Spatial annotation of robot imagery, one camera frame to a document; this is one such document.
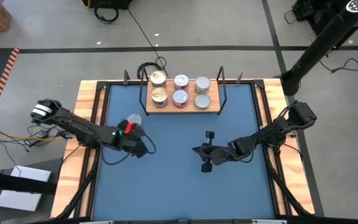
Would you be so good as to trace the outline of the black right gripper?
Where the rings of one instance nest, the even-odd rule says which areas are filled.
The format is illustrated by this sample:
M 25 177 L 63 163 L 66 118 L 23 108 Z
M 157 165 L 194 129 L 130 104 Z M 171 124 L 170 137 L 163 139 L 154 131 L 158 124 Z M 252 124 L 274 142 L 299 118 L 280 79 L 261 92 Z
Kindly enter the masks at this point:
M 221 165 L 228 161 L 237 161 L 239 157 L 239 146 L 237 141 L 232 141 L 224 146 L 215 146 L 212 144 L 214 139 L 213 131 L 206 131 L 207 143 L 202 143 L 201 146 L 194 147 L 193 150 L 201 156 L 203 163 L 201 171 L 209 173 L 213 169 L 213 165 Z

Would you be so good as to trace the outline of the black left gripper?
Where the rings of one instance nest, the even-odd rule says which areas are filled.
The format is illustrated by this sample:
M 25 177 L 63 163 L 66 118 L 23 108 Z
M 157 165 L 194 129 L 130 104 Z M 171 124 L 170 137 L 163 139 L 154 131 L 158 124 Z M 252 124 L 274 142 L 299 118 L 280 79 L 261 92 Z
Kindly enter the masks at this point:
M 145 136 L 145 131 L 138 123 L 124 119 L 117 127 L 119 128 L 120 135 L 117 146 L 118 149 L 129 152 L 132 156 L 136 156 L 137 158 L 141 158 L 147 154 L 148 149 L 143 140 L 141 140 L 141 138 Z

